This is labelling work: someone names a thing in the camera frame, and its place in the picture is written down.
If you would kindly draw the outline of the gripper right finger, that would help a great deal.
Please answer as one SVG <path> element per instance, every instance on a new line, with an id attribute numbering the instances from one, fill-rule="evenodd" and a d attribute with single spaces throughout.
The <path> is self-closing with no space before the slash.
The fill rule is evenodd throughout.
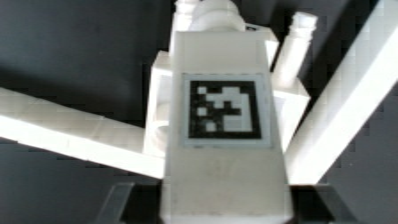
<path id="1" fill-rule="evenodd" d="M 288 224 L 356 224 L 356 216 L 327 184 L 292 185 L 294 218 Z"/>

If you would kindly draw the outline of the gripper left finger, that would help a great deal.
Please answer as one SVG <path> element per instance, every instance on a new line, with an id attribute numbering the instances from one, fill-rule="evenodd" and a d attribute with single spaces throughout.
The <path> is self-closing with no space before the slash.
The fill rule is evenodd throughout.
<path id="1" fill-rule="evenodd" d="M 95 224 L 164 224 L 159 185 L 130 182 L 112 186 Z"/>

